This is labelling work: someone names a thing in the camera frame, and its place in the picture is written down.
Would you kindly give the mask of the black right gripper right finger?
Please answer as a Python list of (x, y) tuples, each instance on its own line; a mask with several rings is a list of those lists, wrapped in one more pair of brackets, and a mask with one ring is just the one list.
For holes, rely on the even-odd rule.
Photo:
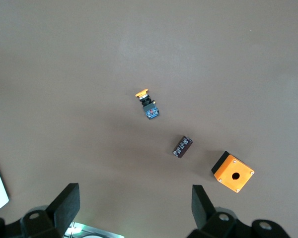
[(197, 228), (188, 238), (251, 238), (251, 228), (233, 211), (214, 207), (201, 185), (192, 186), (191, 210)]

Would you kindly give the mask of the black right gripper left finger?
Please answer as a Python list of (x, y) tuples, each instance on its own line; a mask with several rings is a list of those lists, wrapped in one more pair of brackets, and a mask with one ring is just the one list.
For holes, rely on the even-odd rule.
[(21, 219), (24, 238), (63, 238), (80, 209), (79, 184), (70, 183), (45, 210), (33, 210)]

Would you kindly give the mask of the orange mushroom push button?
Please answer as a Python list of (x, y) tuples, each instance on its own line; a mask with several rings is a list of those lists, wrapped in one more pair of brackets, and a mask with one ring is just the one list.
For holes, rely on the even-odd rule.
[(148, 89), (138, 92), (135, 97), (137, 97), (141, 102), (143, 111), (148, 119), (153, 119), (159, 116), (159, 109), (156, 106), (155, 100), (152, 100), (148, 94)]

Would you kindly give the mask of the orange box with hole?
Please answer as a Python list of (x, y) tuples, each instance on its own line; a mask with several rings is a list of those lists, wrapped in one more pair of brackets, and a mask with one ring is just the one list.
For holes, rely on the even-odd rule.
[(211, 172), (219, 183), (235, 193), (239, 193), (255, 174), (252, 168), (228, 151), (224, 151)]

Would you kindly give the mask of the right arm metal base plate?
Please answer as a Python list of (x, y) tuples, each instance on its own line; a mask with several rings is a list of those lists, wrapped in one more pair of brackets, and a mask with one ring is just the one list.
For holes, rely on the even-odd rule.
[(78, 222), (72, 222), (63, 238), (125, 238), (122, 235), (94, 228)]

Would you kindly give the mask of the small black switch block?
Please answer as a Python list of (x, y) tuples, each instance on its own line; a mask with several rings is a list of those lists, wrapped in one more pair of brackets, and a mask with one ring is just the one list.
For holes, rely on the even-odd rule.
[(182, 158), (192, 144), (193, 140), (191, 138), (183, 136), (175, 146), (172, 154), (177, 158)]

